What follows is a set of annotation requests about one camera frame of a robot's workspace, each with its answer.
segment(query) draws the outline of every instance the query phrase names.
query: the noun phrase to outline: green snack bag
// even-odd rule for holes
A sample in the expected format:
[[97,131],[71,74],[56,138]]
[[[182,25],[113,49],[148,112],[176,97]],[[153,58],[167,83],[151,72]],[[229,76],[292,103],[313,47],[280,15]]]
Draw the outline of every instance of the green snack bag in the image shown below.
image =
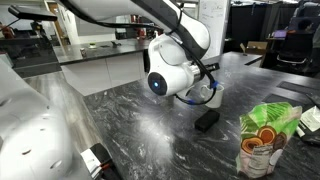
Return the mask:
[[241,148],[237,171],[249,178],[273,172],[284,147],[298,127],[302,107],[289,103],[261,104],[240,116]]

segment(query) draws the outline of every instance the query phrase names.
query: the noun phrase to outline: kitchen counter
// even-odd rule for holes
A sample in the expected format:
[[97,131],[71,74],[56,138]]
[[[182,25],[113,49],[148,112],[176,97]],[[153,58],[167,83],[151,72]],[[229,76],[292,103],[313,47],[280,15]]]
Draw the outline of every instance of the kitchen counter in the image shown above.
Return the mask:
[[[123,179],[245,179],[236,171],[240,151],[239,116],[270,94],[309,104],[302,94],[277,87],[283,81],[320,92],[317,79],[246,66],[261,56],[227,53],[205,60],[219,62],[213,72],[225,87],[220,120],[206,133],[194,122],[208,108],[159,97],[143,79],[85,97],[85,103]],[[195,87],[196,92],[208,80]],[[320,149],[297,136],[266,179],[319,179]]]
[[[114,41],[121,46],[113,48],[111,41],[96,43],[96,49],[90,49],[89,44],[67,45],[63,47],[54,47],[54,52],[60,65],[75,64],[87,61],[93,61],[101,58],[121,56],[136,52],[142,52],[148,49],[151,41],[126,39]],[[82,57],[80,48],[85,48],[87,57]]]

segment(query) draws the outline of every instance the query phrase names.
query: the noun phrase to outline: floor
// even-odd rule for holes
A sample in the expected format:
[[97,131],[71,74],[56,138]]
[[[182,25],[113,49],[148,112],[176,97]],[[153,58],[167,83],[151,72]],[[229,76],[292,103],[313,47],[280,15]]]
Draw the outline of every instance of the floor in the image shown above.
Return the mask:
[[102,143],[101,136],[84,104],[83,96],[66,82],[61,71],[26,78],[25,81],[64,112],[79,152],[96,143]]

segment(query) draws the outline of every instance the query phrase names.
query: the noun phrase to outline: office chair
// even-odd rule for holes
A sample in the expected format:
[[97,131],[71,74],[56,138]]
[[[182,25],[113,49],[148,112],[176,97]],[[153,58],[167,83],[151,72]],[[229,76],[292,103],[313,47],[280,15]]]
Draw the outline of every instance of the office chair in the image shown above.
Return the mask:
[[291,65],[305,64],[312,53],[313,34],[288,33],[277,60]]

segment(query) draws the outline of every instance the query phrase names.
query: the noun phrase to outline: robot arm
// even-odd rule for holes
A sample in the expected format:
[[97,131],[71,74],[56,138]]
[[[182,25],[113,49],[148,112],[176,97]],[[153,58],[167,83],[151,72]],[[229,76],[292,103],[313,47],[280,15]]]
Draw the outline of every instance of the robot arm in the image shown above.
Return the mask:
[[[212,75],[200,61],[210,46],[207,28],[170,0],[60,0],[60,3],[79,18],[101,26],[145,26],[101,21],[137,14],[170,32],[154,39],[149,46],[151,68],[148,83],[154,93],[161,96],[177,94],[200,81],[204,75],[209,77],[210,86],[214,88]],[[188,57],[193,59],[193,63],[188,61]]]

